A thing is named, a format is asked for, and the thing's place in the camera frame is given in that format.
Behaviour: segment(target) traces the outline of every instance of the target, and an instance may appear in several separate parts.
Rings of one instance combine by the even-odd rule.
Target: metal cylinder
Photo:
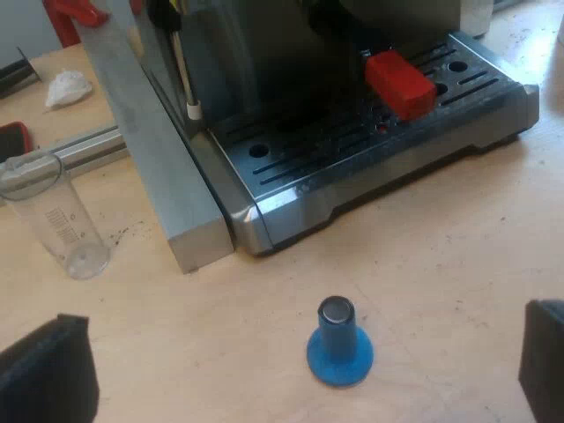
[[[345,297],[323,300],[317,310],[325,351],[331,360],[351,360],[356,353],[357,333],[354,306]]]

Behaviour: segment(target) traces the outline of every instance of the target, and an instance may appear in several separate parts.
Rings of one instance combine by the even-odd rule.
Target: black foam block
[[[0,353],[1,423],[91,423],[99,388],[88,319],[59,315]]]
[[[564,421],[564,301],[531,301],[519,382],[538,423]]]

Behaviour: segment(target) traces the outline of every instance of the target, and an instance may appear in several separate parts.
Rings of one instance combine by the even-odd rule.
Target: machine base
[[[507,142],[538,120],[538,86],[463,33],[402,53],[437,86],[434,111],[420,119],[402,122],[366,87],[335,84],[190,140],[249,253],[282,248],[359,201]]]

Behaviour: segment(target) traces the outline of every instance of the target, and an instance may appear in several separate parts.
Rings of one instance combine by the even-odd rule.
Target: black object
[[[22,122],[12,122],[0,127],[0,163],[32,150],[32,142]]]
[[[147,14],[156,27],[169,33],[178,32],[182,29],[180,13],[168,0],[148,0]]]
[[[19,48],[18,52],[21,54],[21,59],[0,69],[0,96],[5,97],[8,94],[15,93],[20,86],[19,83],[26,80],[27,77],[31,75],[35,75],[36,77],[33,81],[41,81],[40,76]]]
[[[301,0],[301,7],[314,31],[325,39],[350,43],[363,61],[392,48],[379,29],[354,17],[340,0]]]
[[[538,423],[564,421],[564,301],[531,301],[519,382]]]
[[[99,389],[88,319],[59,315],[0,354],[0,422],[90,423]]]

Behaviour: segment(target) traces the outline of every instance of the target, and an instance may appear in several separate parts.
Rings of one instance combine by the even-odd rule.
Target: measuring cup
[[[70,277],[88,279],[104,270],[109,249],[56,155],[30,152],[7,159],[0,165],[0,196]]]

